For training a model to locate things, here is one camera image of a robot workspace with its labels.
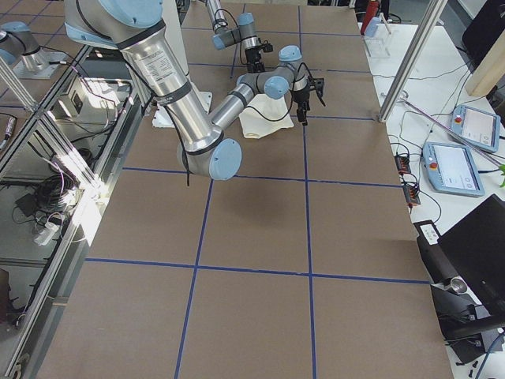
blue grid line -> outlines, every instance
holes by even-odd
[[[11,10],[13,10],[14,8],[16,8],[16,7],[19,5],[19,3],[20,3],[20,2],[21,2],[21,0],[17,0],[16,4],[14,4],[13,6],[11,6],[11,7],[7,10],[7,12],[5,12],[5,13],[0,13],[0,14],[1,14],[1,16],[0,16],[0,20],[1,20],[1,19],[2,19],[2,18],[6,15],[6,14],[9,14],[9,12],[10,12]]]
[[[279,180],[284,182],[304,182],[305,179],[297,179],[297,178],[276,178],[274,176],[251,176],[251,175],[235,175],[235,178],[244,178],[244,179],[265,179],[265,180]]]
[[[326,184],[343,184],[348,186],[369,186],[369,187],[387,187],[387,188],[402,188],[400,184],[383,184],[383,183],[363,183],[363,182],[343,182],[339,180],[324,180],[324,179],[308,179],[311,183],[326,183]]]
[[[378,278],[378,277],[373,277],[373,276],[348,276],[348,275],[333,275],[333,274],[312,274],[312,276],[315,277],[315,278],[360,280],[360,281],[365,281],[365,282],[385,282],[385,283],[404,283],[404,284],[429,284],[429,281],[427,281],[427,280]]]
[[[183,263],[170,263],[170,262],[154,262],[154,261],[136,261],[129,259],[113,259],[113,258],[97,258],[90,257],[85,259],[87,262],[100,262],[100,263],[119,263],[122,265],[141,265],[141,266],[162,266],[174,268],[195,268],[194,265],[187,265]]]
[[[186,174],[185,171],[162,170],[162,169],[159,169],[159,168],[123,167],[123,170],[125,170],[125,171],[159,172],[159,173],[164,173],[164,174]],[[281,181],[281,182],[307,182],[307,183],[340,184],[340,185],[344,185],[344,186],[369,186],[369,187],[385,187],[385,188],[402,188],[402,186],[399,185],[399,184],[346,182],[346,181],[343,181],[343,180],[327,180],[327,179],[281,178],[281,177],[275,177],[275,176],[253,176],[253,175],[235,175],[234,178],[277,180],[277,181]]]
[[[301,52],[301,11],[300,6],[298,6],[298,46],[300,47]]]
[[[182,30],[206,30],[214,32],[211,28],[200,28],[197,26],[186,26]],[[337,36],[337,37],[362,37],[361,34],[346,34],[346,33],[315,33],[315,32],[285,32],[276,30],[256,30],[257,33],[271,33],[271,34],[301,34],[303,36]]]
[[[268,274],[268,275],[284,275],[284,276],[309,276],[307,272],[294,272],[294,271],[279,271],[279,270],[264,270],[254,268],[240,268],[240,267],[220,267],[220,266],[198,266],[198,269],[209,271],[226,271],[226,272],[247,272],[252,274]]]
[[[0,13],[0,14],[9,14],[10,16],[23,16],[23,17],[34,17],[37,18],[37,17],[61,17],[61,18],[65,18],[65,16],[59,16],[57,14],[41,14],[44,10],[46,10],[46,8],[50,5],[47,4],[46,7],[44,9],[42,9],[39,13],[37,14],[28,14],[28,13],[9,13],[9,11],[7,11],[7,13]]]
[[[199,270],[207,271],[223,271],[223,272],[243,272],[248,274],[267,274],[267,275],[280,275],[280,276],[305,276],[312,278],[335,279],[335,280],[356,280],[365,282],[384,282],[384,283],[400,283],[400,284],[429,284],[427,280],[415,279],[401,279],[401,278],[381,278],[378,276],[353,276],[353,275],[339,275],[339,274],[324,274],[313,272],[295,272],[283,270],[266,270],[262,268],[243,268],[243,267],[224,267],[212,265],[189,265],[184,263],[160,262],[160,261],[136,261],[129,259],[115,259],[115,258],[100,258],[100,257],[87,257],[87,262],[97,263],[112,263],[117,265],[143,265],[143,266],[159,266],[159,267],[172,267],[172,268],[198,268]]]
[[[312,242],[311,242],[311,230],[310,230],[309,164],[307,158],[308,156],[307,156],[306,128],[305,125],[303,125],[303,160],[305,171],[305,218],[307,224],[307,256],[309,260],[309,301],[310,301],[310,335],[312,344],[312,379],[317,379],[316,322],[314,317],[314,283],[312,279]]]
[[[193,294],[195,291],[196,274],[198,273],[198,264],[200,262],[200,254],[202,251],[202,245],[204,243],[205,227],[207,225],[208,209],[209,209],[209,206],[211,203],[213,184],[214,184],[214,181],[211,180],[211,182],[208,185],[207,203],[205,204],[204,219],[202,220],[202,230],[200,232],[200,240],[198,241],[198,250],[196,252],[195,267],[193,269],[193,277],[191,279],[191,287],[189,289],[188,305],[186,306],[186,315],[184,317],[184,326],[182,327],[181,343],[179,345],[179,353],[177,356],[177,364],[175,366],[174,379],[178,379],[179,372],[181,369],[182,352],[184,351],[184,342],[185,342],[185,338],[186,338],[186,332],[188,330],[189,313],[191,312],[191,305],[193,302]]]
[[[30,25],[33,21],[35,21],[38,17],[40,17],[40,16],[41,16],[41,13],[42,13],[44,10],[46,10],[48,6],[50,6],[50,5],[51,5],[50,3],[51,3],[51,2],[47,2],[46,6],[44,6],[44,7],[40,10],[40,12],[38,12],[38,13],[37,13],[37,14],[36,14],[33,18],[32,18],[32,20],[31,20],[30,22],[28,22],[28,25]]]

white desk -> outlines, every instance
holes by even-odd
[[[389,50],[391,56],[389,58],[367,57],[373,75],[389,77],[396,74],[417,26],[393,24],[391,25],[391,28],[392,33],[388,35],[386,28],[382,24],[376,33],[375,38],[383,39],[384,45]],[[464,63],[465,62],[456,50],[445,29],[441,26],[437,26],[435,27],[426,47],[421,53],[413,72],[410,74],[410,77],[436,77],[441,73],[452,71],[453,69],[462,66]],[[459,89],[462,87],[462,84],[468,75],[469,71],[466,69],[466,66],[463,66],[453,73],[443,75],[442,77],[436,79],[425,79],[422,81],[408,80],[404,89],[409,94],[409,101],[426,113],[449,113],[452,112],[455,107]],[[381,93],[387,92],[392,81],[392,78],[374,76],[377,96],[379,97],[379,101],[381,103],[383,102],[383,96],[381,96]],[[476,98],[468,96],[466,90],[463,89],[461,95],[459,96],[458,103],[472,99]],[[469,106],[482,109],[483,111],[492,111],[492,108],[486,99],[479,99],[469,103]],[[405,104],[399,103],[395,106],[390,118],[387,120],[387,131],[390,135],[398,136],[400,134],[402,117],[406,111],[411,111],[411,109]],[[450,116],[440,116],[439,120],[444,124],[448,124],[449,117]],[[451,141],[447,133],[441,130],[438,126],[434,126],[433,132],[428,136],[431,127],[432,123],[424,116],[408,113],[405,115],[405,120],[403,122],[402,137],[415,144],[419,144],[420,146],[424,144],[426,138],[428,138],[428,141]],[[505,135],[505,129],[503,129],[503,127],[500,129],[500,134]],[[390,137],[390,140],[391,142],[398,142],[395,137]],[[405,141],[400,142],[407,145],[411,153],[420,152],[419,148],[414,145],[406,143]],[[392,148],[393,152],[395,152],[397,145],[392,145]],[[405,150],[400,147],[398,151],[404,152]],[[505,156],[505,141],[500,142],[499,151],[496,154],[499,156]],[[473,158],[479,170],[492,170],[495,168],[485,159],[482,159],[476,154],[473,154]],[[442,234],[477,207],[492,193],[496,193],[500,198],[505,199],[505,189],[500,189],[499,187],[503,181],[503,177],[500,176],[499,172],[481,175],[481,180],[486,192],[483,197],[473,198],[447,195],[433,191],[431,184],[426,178],[427,175],[424,167],[422,167],[422,165],[420,167],[418,164],[419,156],[411,156],[410,159],[410,166],[413,173],[420,178],[421,190],[433,196],[442,207],[442,216],[437,223],[437,227]],[[421,194],[420,196],[421,205],[413,208],[411,214],[412,222],[436,219],[439,214],[436,204],[425,195]],[[458,361],[458,358],[455,353],[450,348],[447,349],[447,353],[451,359],[451,367],[453,369],[454,378],[467,378],[469,371],[473,368],[471,367],[471,363],[466,366],[456,366],[455,362]],[[477,374],[477,370],[473,369],[473,377]],[[481,379],[488,377],[503,377],[503,373],[505,373],[505,352],[495,353],[489,357],[481,374]]]

black cable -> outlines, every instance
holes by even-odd
[[[82,72],[84,73],[84,75],[86,75],[87,77],[91,77],[91,75],[86,71],[86,69],[79,63],[79,61],[77,61],[72,55],[70,55],[69,53],[67,53],[66,51],[63,51],[63,50],[59,50],[59,49],[55,49],[53,47],[48,47],[48,46],[44,46],[44,45],[40,45],[40,47],[43,47],[44,49],[48,49],[48,50],[52,50],[52,51],[57,51],[58,53],[63,53],[65,54],[67,57],[69,57],[70,59],[72,59],[72,62],[75,63],[75,66],[79,66],[80,69],[82,69]]]
[[[293,83],[291,84],[292,86],[294,86],[294,84],[297,82],[297,76],[298,74],[300,73],[300,69],[302,67],[302,65],[305,65],[305,68],[307,69],[308,71],[308,74],[309,74],[309,80],[312,79],[312,82],[314,81],[314,78],[312,77],[312,73],[310,72],[309,68],[307,67],[307,65],[302,62],[300,63],[300,65],[298,66],[298,69],[297,69],[297,73],[294,75],[294,78],[293,78]],[[262,114],[260,111],[258,111],[255,107],[253,107],[252,105],[248,105],[246,107],[244,107],[244,109],[247,109],[247,108],[250,108],[252,110],[254,110],[257,114],[259,114],[262,118],[264,118],[265,120],[269,121],[269,122],[278,122],[278,121],[282,121],[290,112],[291,112],[291,108],[293,107],[293,102],[294,102],[294,97],[293,95],[291,95],[291,101],[290,101],[290,105],[288,106],[288,109],[287,109],[287,112],[281,117],[281,118],[278,118],[276,120],[272,120],[271,118],[268,118],[266,117],[264,114]]]
[[[491,174],[492,172],[498,172],[498,171],[501,171],[499,168],[497,168],[496,170],[479,170],[478,173],[479,174]]]
[[[440,203],[437,200],[435,200],[433,196],[427,194],[425,191],[419,189],[419,192],[423,193],[424,195],[432,199],[435,202],[436,206],[439,208],[439,216],[436,218],[435,221],[433,221],[434,224],[438,223],[440,221],[440,218],[442,217],[442,207],[440,206]]]
[[[5,116],[10,116],[10,117],[17,118],[15,115],[10,114],[10,113],[0,112],[0,114],[3,114],[3,115],[5,115]]]
[[[177,124],[175,123],[174,117],[177,118],[177,120],[181,121],[179,117],[176,114],[173,114],[172,111],[170,110],[169,107],[164,106],[168,116],[170,117],[170,120],[174,124],[174,129],[175,133],[177,133],[177,137],[179,138],[179,143],[181,144],[182,148],[182,164],[184,165],[184,168],[186,169],[186,185],[189,187],[189,175],[191,174],[191,171],[189,170],[189,163],[188,163],[188,152],[186,151],[186,147],[184,146],[184,141],[182,140],[182,135],[181,131],[179,130]]]
[[[393,16],[393,17],[396,17],[397,21],[393,21],[395,24],[401,24],[402,23],[402,18],[398,15],[398,14],[394,14],[394,13],[389,13],[389,16]]]
[[[462,65],[460,65],[460,66],[456,67],[455,69],[452,69],[451,71],[447,71],[446,73],[441,73],[441,74],[439,74],[439,75],[437,75],[437,76],[435,76],[435,77],[409,77],[409,79],[408,79],[408,80],[410,80],[410,81],[425,81],[425,80],[427,80],[427,79],[438,79],[439,77],[442,77],[442,76],[444,76],[444,75],[448,75],[449,73],[454,73],[454,72],[458,71],[458,70],[459,70],[459,69],[461,69],[462,67],[465,67],[465,66],[466,66],[469,62],[470,62],[470,61],[465,62],[465,63],[463,63]],[[389,76],[389,77],[386,77],[386,76],[384,76],[384,75],[372,75],[372,76],[373,76],[373,77],[385,77],[386,79],[390,79],[390,78],[392,78],[392,77],[395,77],[395,75],[393,75],[393,76]]]

blue tape line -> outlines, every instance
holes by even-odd
[[[373,276],[348,276],[334,274],[312,274],[315,278],[360,280],[365,282],[385,282],[385,283],[404,283],[404,284],[429,284],[427,280],[395,279],[395,278],[377,278]]]
[[[134,261],[134,260],[126,260],[126,259],[95,258],[95,257],[88,257],[85,260],[87,262],[119,263],[119,264],[122,264],[122,265],[142,265],[142,266],[163,266],[163,267],[175,267],[175,268],[195,268],[194,265],[187,265],[187,264],[184,264],[184,263]]]
[[[274,176],[249,176],[249,175],[235,175],[235,178],[244,179],[265,179],[265,180],[280,180],[284,182],[304,182],[304,179],[297,178],[276,178]]]
[[[16,8],[16,7],[19,5],[19,3],[20,3],[21,1],[22,1],[22,0],[17,0],[16,4],[14,4],[13,6],[11,6],[11,7],[7,10],[7,12],[5,12],[5,13],[0,13],[0,14],[1,14],[0,19],[2,19],[2,18],[6,15],[6,14],[10,14],[10,11],[11,11],[11,10],[13,10],[14,8]]]
[[[362,182],[342,182],[339,180],[325,179],[308,179],[311,183],[327,183],[327,184],[343,184],[348,186],[369,186],[369,187],[387,187],[387,188],[402,188],[400,184],[383,184],[383,183],[362,183]]]
[[[314,317],[314,283],[312,279],[312,242],[310,230],[310,198],[309,198],[309,163],[307,155],[307,129],[303,125],[303,160],[305,171],[305,218],[307,223],[307,256],[309,259],[309,302],[310,302],[310,336],[312,342],[312,379],[317,379],[316,358],[316,322]]]
[[[51,5],[50,3],[51,3],[51,2],[47,2],[46,6],[44,6],[44,7],[40,10],[40,12],[38,12],[38,13],[35,15],[35,17],[33,17],[33,18],[32,18],[32,20],[31,20],[30,22],[28,22],[28,25],[30,25],[30,24],[31,24],[33,21],[35,21],[35,20],[36,20],[39,16],[41,16],[41,13],[42,13],[44,10],[46,10],[48,6],[50,6],[50,5]]]
[[[193,293],[195,291],[196,274],[198,273],[198,263],[200,262],[200,254],[202,251],[202,245],[204,244],[205,227],[207,225],[208,209],[211,203],[212,197],[212,186],[214,181],[208,185],[207,203],[205,204],[204,219],[202,221],[202,230],[200,232],[200,241],[198,241],[198,250],[196,252],[195,268],[193,269],[193,278],[191,279],[191,288],[189,290],[188,305],[186,306],[186,315],[184,317],[184,326],[182,327],[181,344],[179,345],[179,353],[177,356],[177,364],[175,366],[174,379],[178,379],[179,372],[181,369],[182,352],[184,351],[184,342],[186,338],[186,332],[188,330],[189,313],[191,312],[191,305],[193,302]]]
[[[298,44],[300,45],[300,52],[303,55],[303,51],[301,49],[301,11],[300,6],[298,6]]]
[[[338,279],[338,280],[356,280],[366,282],[385,282],[385,283],[405,283],[405,284],[429,284],[427,280],[412,280],[412,279],[398,279],[398,278],[381,278],[376,276],[352,276],[352,275],[339,275],[339,274],[323,274],[313,272],[295,272],[295,271],[282,271],[282,270],[265,270],[254,268],[241,268],[241,267],[223,267],[223,266],[210,266],[210,265],[189,265],[184,263],[171,263],[171,262],[158,262],[158,261],[136,261],[130,259],[114,259],[114,258],[99,258],[87,257],[87,262],[97,263],[112,263],[117,265],[142,265],[142,266],[159,266],[159,267],[172,267],[172,268],[198,268],[199,270],[208,271],[224,271],[224,272],[244,272],[250,274],[267,274],[267,275],[281,275],[281,276],[306,276],[313,278],[323,279]]]
[[[240,268],[240,267],[219,267],[219,266],[198,266],[201,270],[211,270],[211,271],[226,271],[226,272],[247,272],[252,274],[268,274],[268,275],[284,275],[284,276],[309,276],[306,272],[294,272],[294,271],[278,271],[278,270],[263,270],[254,268]]]

brown work surface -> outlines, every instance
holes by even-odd
[[[253,12],[259,37],[276,49],[301,41],[314,76],[326,80],[327,106],[312,94],[308,126],[293,117],[294,128],[260,140],[245,140],[235,122],[226,135],[242,147],[238,176],[192,176],[189,188],[176,133],[145,118],[93,242],[96,263],[86,264],[39,377],[86,377],[73,367],[93,377],[113,365],[121,371],[109,377],[451,377],[391,147],[372,120],[379,104],[353,12],[223,7],[234,16]],[[192,2],[184,26],[191,78],[214,93],[215,107],[245,67],[235,47],[213,50],[202,3]],[[263,54],[267,66],[277,65],[276,54]],[[96,268],[103,278],[94,284]],[[132,273],[122,275],[125,289],[107,282],[116,270]],[[155,274],[147,280],[137,270]],[[138,280],[156,297],[140,302],[143,317],[122,308],[137,306],[128,296]],[[115,291],[110,309],[85,307]],[[163,326],[137,333],[146,317]],[[86,326],[101,318],[119,324],[107,341]],[[109,341],[115,361],[100,356]],[[165,354],[159,362],[144,361],[152,343]]]
[[[400,184],[385,124],[320,118],[306,129],[309,178]]]
[[[180,379],[309,379],[307,282],[200,270]]]
[[[209,179],[125,171],[110,200],[90,257],[192,264]]]
[[[426,280],[401,189],[310,183],[313,271]]]
[[[171,376],[191,277],[187,268],[86,263],[37,377]]]
[[[306,227],[302,182],[215,182],[200,263],[307,272]]]
[[[451,379],[429,286],[314,279],[319,379]]]

